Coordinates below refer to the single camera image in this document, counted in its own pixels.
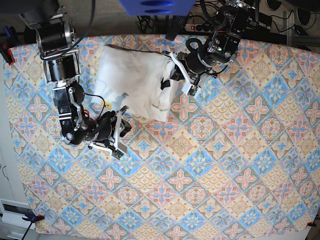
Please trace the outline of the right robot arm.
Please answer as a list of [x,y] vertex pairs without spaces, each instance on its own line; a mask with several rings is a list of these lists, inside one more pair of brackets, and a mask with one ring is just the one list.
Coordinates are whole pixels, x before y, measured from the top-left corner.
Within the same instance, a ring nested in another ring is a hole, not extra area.
[[44,78],[54,84],[53,100],[63,140],[70,145],[87,141],[90,149],[104,150],[120,159],[127,152],[120,139],[131,130],[123,119],[128,106],[91,118],[82,105],[87,94],[79,83],[79,41],[63,7],[57,0],[27,0],[21,6],[21,17],[35,30]]

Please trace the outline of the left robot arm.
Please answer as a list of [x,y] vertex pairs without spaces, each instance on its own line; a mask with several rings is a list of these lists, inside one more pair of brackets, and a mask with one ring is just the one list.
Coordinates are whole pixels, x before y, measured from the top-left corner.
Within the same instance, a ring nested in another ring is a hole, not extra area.
[[249,24],[249,17],[259,19],[258,0],[224,0],[214,16],[210,16],[205,1],[199,2],[205,19],[212,26],[211,34],[202,43],[197,38],[185,42],[188,53],[168,52],[163,54],[175,63],[172,75],[174,81],[184,80],[182,92],[196,97],[200,91],[203,74],[216,77],[213,70],[217,64],[227,64],[237,57],[238,45]]

